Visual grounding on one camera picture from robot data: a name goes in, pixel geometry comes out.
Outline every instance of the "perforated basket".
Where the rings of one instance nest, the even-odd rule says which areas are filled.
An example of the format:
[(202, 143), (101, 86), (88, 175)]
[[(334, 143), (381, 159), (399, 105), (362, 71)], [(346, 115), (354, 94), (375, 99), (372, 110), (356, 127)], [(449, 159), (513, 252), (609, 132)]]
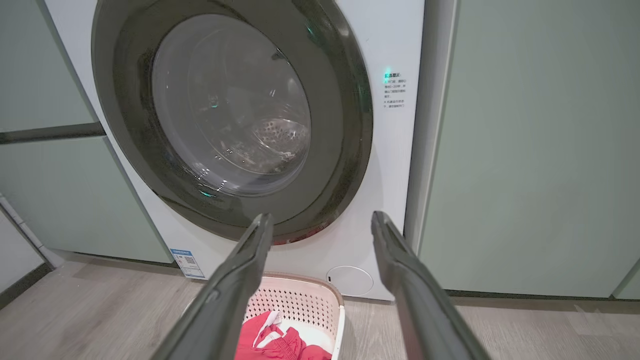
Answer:
[(344, 302), (331, 284), (311, 277), (266, 273), (246, 307), (247, 321), (266, 311), (282, 312), (281, 329), (296, 329), (307, 345), (338, 360), (344, 330)]

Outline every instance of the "washing machine door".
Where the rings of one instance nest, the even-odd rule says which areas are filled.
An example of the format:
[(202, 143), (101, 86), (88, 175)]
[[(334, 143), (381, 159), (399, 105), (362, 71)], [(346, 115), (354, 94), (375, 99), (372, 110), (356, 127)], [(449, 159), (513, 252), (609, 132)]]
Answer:
[(365, 174), (372, 102), (325, 0), (103, 0), (92, 60), (119, 146), (175, 211), (237, 240), (260, 213), (278, 244), (333, 222)]

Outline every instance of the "door glass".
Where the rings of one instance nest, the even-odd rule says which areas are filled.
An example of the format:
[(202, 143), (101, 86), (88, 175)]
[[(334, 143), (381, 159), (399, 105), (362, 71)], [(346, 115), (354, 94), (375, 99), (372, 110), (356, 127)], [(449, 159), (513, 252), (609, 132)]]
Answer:
[(199, 15), (163, 39), (152, 71), (159, 123), (185, 169), (210, 191), (259, 196), (287, 186), (310, 144), (300, 80), (260, 31)]

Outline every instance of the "cabinet panel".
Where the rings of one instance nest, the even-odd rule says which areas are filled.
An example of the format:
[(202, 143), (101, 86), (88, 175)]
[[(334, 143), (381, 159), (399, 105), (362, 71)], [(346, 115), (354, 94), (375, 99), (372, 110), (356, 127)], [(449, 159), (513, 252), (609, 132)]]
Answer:
[(0, 146), (0, 192), (51, 249), (173, 262), (103, 138)]
[(94, 122), (35, 0), (0, 2), (0, 132)]
[(443, 288), (608, 297), (640, 257), (638, 13), (460, 3), (420, 252)]

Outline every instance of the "white washing machine panel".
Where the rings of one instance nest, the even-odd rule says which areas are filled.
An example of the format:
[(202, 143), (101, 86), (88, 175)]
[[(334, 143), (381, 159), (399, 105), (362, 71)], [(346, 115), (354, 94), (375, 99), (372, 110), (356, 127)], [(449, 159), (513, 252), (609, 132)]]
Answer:
[[(167, 206), (142, 180), (118, 146), (105, 119), (92, 69), (95, 0), (45, 0), (62, 42), (116, 155), (160, 235), (186, 276), (208, 278), (236, 242), (210, 233)], [(423, 0), (340, 0), (336, 2), (357, 39), (367, 69), (373, 103), (371, 155), (359, 190), (326, 229), (304, 240), (271, 249), (266, 271), (332, 279), (345, 294), (392, 299), (380, 281), (371, 236), (371, 215), (386, 212), (403, 230), (419, 78)], [(348, 32), (349, 28), (340, 28)], [(344, 266), (358, 269), (345, 272)], [(366, 293), (363, 281), (372, 280)], [(358, 289), (351, 291), (350, 286)]]

